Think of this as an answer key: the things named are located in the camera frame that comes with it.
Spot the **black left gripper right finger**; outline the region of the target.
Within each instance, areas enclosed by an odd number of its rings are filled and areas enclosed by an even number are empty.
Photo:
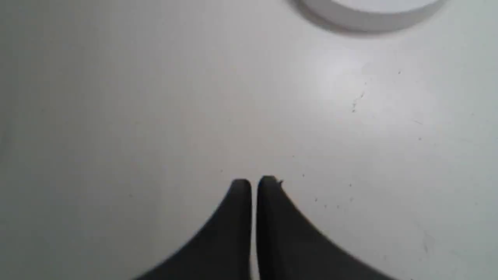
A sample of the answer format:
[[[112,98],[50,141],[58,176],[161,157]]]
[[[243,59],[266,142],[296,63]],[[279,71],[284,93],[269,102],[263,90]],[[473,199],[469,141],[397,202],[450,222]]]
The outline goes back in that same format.
[[[262,280],[389,279],[329,241],[272,176],[258,183],[257,259]]]

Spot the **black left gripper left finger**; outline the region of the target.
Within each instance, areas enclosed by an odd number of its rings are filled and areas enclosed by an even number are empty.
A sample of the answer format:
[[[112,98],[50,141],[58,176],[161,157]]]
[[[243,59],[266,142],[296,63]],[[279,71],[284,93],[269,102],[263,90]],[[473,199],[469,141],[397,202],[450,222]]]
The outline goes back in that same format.
[[[251,184],[235,179],[199,232],[140,280],[249,280]]]

